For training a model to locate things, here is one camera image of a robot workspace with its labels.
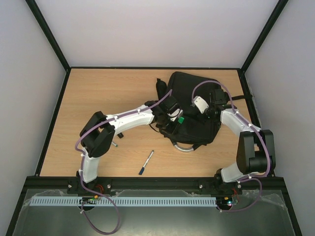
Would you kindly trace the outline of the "green black highlighter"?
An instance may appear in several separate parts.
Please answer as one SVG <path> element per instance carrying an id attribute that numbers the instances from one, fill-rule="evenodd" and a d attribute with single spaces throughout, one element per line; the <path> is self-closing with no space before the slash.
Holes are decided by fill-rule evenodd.
<path id="1" fill-rule="evenodd" d="M 178 123 L 182 124 L 184 122 L 185 118 L 184 117 L 180 117 L 178 118 Z"/>

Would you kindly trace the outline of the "black student backpack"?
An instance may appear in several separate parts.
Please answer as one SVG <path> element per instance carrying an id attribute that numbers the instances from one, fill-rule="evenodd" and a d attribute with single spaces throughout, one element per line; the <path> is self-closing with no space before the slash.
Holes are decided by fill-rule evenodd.
<path id="1" fill-rule="evenodd" d="M 159 99 L 171 92 L 171 96 L 183 109 L 181 117 L 185 118 L 182 124 L 179 123 L 176 135 L 162 134 L 162 128 L 166 125 L 160 125 L 159 122 L 153 123 L 156 132 L 168 138 L 173 145 L 177 143 L 189 144 L 193 150 L 213 142 L 221 127 L 220 118 L 210 118 L 206 114 L 207 111 L 201 114 L 196 107 L 193 107 L 192 100 L 196 96 L 201 96 L 210 106 L 210 93 L 216 89 L 223 89 L 217 80 L 177 71 L 171 75 L 167 83 L 158 79 L 156 89 Z M 247 99 L 246 95 L 228 97 L 233 101 Z"/>

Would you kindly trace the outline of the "blue capped white marker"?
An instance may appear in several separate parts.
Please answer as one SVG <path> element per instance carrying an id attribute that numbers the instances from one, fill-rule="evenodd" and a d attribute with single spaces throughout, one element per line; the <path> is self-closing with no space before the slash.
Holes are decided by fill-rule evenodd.
<path id="1" fill-rule="evenodd" d="M 154 150 L 152 150 L 152 151 L 150 152 L 148 158 L 146 159 L 145 163 L 143 164 L 141 170 L 140 170 L 139 173 L 138 173 L 139 175 L 142 175 L 143 172 L 145 171 L 145 168 L 146 168 L 148 162 L 150 161 L 151 157 L 153 156 L 154 152 L 155 152 Z"/>

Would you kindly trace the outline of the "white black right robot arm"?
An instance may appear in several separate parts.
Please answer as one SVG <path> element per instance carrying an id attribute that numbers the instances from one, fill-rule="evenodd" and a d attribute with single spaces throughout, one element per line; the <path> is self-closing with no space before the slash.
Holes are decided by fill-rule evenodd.
<path id="1" fill-rule="evenodd" d="M 216 89 L 210 93 L 211 105 L 206 112 L 210 118 L 220 118 L 221 124 L 238 137 L 235 163 L 217 170 L 214 175 L 215 188 L 222 193 L 230 189 L 233 182 L 266 177 L 276 166 L 273 132 L 253 125 L 234 104 L 228 104 L 231 100 L 227 92 Z"/>

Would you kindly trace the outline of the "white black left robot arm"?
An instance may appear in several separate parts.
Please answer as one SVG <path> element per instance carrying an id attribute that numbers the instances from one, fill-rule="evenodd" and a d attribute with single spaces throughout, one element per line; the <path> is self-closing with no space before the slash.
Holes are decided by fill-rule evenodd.
<path id="1" fill-rule="evenodd" d="M 91 189 L 88 183 L 97 179 L 100 158 L 112 145 L 113 138 L 124 131 L 152 123 L 174 124 L 183 115 L 183 109 L 169 95 L 118 114 L 105 115 L 101 111 L 92 115 L 79 134 L 75 150 L 82 157 L 78 175 L 82 188 Z"/>

